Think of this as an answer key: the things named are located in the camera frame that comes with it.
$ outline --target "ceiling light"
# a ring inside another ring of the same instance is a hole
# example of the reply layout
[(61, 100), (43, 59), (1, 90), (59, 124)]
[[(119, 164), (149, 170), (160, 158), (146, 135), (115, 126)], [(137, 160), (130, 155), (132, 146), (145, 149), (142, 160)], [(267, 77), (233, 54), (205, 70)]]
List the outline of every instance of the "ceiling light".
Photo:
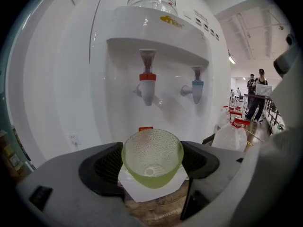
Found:
[(236, 62), (232, 59), (232, 57), (229, 57), (229, 60), (231, 61), (232, 64), (236, 64)]

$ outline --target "plastic cup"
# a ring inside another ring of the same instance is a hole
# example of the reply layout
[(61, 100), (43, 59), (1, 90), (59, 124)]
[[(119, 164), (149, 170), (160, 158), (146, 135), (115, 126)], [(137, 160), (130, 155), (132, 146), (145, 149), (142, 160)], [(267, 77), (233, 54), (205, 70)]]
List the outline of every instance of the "plastic cup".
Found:
[(122, 161), (129, 173), (142, 185), (160, 188), (178, 171), (183, 146), (168, 131), (151, 129), (131, 136), (123, 145)]

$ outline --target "electrical outlet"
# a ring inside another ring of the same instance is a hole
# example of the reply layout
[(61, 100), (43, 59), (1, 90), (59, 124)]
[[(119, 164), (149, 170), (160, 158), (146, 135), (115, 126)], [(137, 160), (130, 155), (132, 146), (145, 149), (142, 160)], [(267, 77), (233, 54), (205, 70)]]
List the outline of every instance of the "electrical outlet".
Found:
[(79, 138), (78, 138), (78, 136), (76, 135), (76, 134), (69, 134), (68, 135), (68, 137), (70, 138), (70, 140), (71, 140), (71, 143), (73, 144), (73, 145), (80, 145), (81, 143), (80, 143), (80, 140), (79, 140)]

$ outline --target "ceiling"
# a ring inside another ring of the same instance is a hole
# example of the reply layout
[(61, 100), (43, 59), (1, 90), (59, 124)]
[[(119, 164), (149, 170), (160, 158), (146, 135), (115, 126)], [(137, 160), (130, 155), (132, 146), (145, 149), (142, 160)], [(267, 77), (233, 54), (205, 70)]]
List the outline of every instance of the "ceiling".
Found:
[(219, 21), (229, 52), (237, 63), (268, 60), (287, 50), (290, 25), (277, 5), (255, 7)]

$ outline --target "hot water tap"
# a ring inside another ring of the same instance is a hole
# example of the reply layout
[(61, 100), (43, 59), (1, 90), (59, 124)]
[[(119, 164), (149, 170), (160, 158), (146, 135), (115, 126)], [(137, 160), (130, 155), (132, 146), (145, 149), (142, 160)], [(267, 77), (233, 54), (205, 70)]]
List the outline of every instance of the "hot water tap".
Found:
[(155, 95), (156, 74), (152, 73), (152, 62), (156, 54), (153, 49), (140, 49), (140, 55), (144, 63), (144, 71), (140, 74), (140, 82), (136, 87), (136, 94), (143, 98), (146, 106), (152, 105)]
[(198, 104), (200, 102), (203, 91), (204, 82), (200, 80), (201, 68), (201, 66), (192, 67), (195, 72), (195, 80), (192, 81), (191, 87), (184, 85), (180, 91), (182, 96), (186, 96), (187, 94), (192, 93), (195, 104)]

